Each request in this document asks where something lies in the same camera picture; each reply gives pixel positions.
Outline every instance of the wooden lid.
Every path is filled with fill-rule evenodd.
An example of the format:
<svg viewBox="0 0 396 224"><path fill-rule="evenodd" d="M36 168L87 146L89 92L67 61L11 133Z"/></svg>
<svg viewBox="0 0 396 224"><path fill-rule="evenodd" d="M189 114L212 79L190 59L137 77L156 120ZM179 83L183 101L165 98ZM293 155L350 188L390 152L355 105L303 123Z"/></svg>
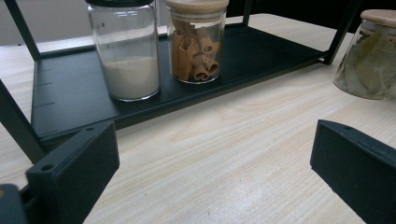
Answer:
<svg viewBox="0 0 396 224"><path fill-rule="evenodd" d="M216 11L228 6L229 0L166 0L170 8L184 11Z"/></svg>
<svg viewBox="0 0 396 224"><path fill-rule="evenodd" d="M369 9L361 13L361 19L377 25L396 28L396 10Z"/></svg>

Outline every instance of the white powder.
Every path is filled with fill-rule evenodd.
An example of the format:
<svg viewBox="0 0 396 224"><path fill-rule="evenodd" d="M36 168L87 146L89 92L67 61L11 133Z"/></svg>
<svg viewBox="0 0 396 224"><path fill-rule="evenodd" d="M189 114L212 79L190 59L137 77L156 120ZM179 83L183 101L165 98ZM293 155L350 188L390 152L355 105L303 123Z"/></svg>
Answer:
<svg viewBox="0 0 396 224"><path fill-rule="evenodd" d="M104 72L110 95L121 100L139 100L160 88L157 58L135 56L105 62Z"/></svg>

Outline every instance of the tabletop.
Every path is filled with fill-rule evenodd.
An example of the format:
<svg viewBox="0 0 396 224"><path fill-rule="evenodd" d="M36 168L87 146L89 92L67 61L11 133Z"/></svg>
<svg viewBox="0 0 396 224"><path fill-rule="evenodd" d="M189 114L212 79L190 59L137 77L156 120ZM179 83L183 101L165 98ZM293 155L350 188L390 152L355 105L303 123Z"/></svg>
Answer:
<svg viewBox="0 0 396 224"><path fill-rule="evenodd" d="M235 22L241 18L230 18ZM333 29L269 14L249 26L326 50ZM309 164L319 119L396 147L396 97L366 100L322 63L118 130L120 169L85 223L363 223ZM90 37L39 43L41 51ZM34 62L25 46L0 48L0 78L31 116ZM32 164L0 126L0 183L19 188Z"/></svg>

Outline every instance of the spice jar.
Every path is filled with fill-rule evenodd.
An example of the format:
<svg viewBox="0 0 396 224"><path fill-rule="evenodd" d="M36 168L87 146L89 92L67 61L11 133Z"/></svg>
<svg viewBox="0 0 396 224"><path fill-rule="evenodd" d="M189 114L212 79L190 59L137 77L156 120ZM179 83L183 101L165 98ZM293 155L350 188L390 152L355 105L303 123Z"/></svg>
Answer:
<svg viewBox="0 0 396 224"><path fill-rule="evenodd" d="M346 51L333 83L366 99L387 99L396 84L396 11L370 9Z"/></svg>
<svg viewBox="0 0 396 224"><path fill-rule="evenodd" d="M166 0L170 72L187 83L206 83L220 72L228 0Z"/></svg>
<svg viewBox="0 0 396 224"><path fill-rule="evenodd" d="M159 91L158 34L153 0L86 0L108 93L122 101Z"/></svg>

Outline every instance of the black shelf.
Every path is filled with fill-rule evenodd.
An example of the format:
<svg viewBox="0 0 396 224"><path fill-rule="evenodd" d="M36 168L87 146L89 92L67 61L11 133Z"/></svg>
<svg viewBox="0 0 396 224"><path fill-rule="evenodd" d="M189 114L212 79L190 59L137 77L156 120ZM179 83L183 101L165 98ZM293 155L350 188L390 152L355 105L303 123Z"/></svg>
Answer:
<svg viewBox="0 0 396 224"><path fill-rule="evenodd" d="M93 123L114 120L121 129L246 86L318 63L325 52L242 24L227 26L220 77L191 85L172 78L168 41L160 37L161 89L153 97L125 103L107 95L94 48L35 64L32 125L44 144Z"/></svg>

